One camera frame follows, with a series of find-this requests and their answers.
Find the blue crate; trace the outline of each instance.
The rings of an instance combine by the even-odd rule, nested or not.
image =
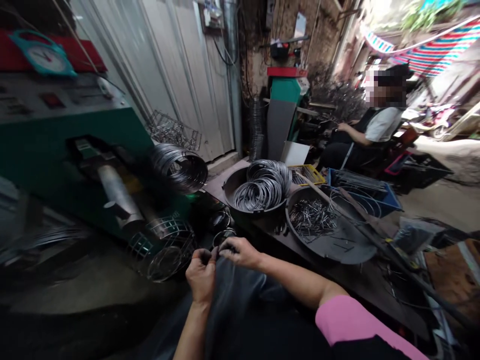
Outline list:
[[[328,169],[328,174],[326,176],[326,183],[328,186],[332,189],[337,189],[336,187],[332,186],[332,176],[335,174],[337,170],[329,168]],[[403,211],[402,204],[400,204],[400,201],[398,200],[397,196],[395,195],[394,191],[392,190],[392,187],[387,183],[382,181],[382,183],[385,185],[385,188],[387,190],[387,193],[385,197],[382,200],[376,200],[372,199],[366,196],[362,196],[359,194],[356,194],[354,192],[348,191],[348,193],[354,198],[356,201],[359,203],[367,202],[371,204],[372,208],[375,210],[380,207],[381,210],[381,218],[384,216],[390,214],[393,211]],[[367,210],[369,215],[376,216],[378,217],[378,213],[372,213],[372,209],[369,206],[364,206],[365,209]]]

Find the scale dial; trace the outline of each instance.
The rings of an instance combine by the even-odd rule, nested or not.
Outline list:
[[[33,62],[51,72],[62,73],[67,68],[64,57],[48,47],[32,46],[27,52]]]

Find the pink sleeve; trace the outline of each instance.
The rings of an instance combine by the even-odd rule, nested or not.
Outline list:
[[[428,359],[350,296],[339,295],[320,306],[316,312],[315,323],[330,346],[337,342],[370,339],[378,335],[411,360]]]

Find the white shirt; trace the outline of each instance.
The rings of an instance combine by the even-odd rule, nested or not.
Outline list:
[[[387,107],[377,113],[366,127],[365,138],[373,143],[384,143],[390,140],[402,121],[402,113],[403,110],[397,107]]]

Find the striped awning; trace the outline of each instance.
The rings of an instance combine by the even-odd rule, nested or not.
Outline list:
[[[409,63],[418,76],[433,77],[444,71],[480,37],[480,16],[443,31],[442,33],[401,50],[393,50],[386,41],[365,33],[369,46],[381,55],[391,57],[396,64]]]

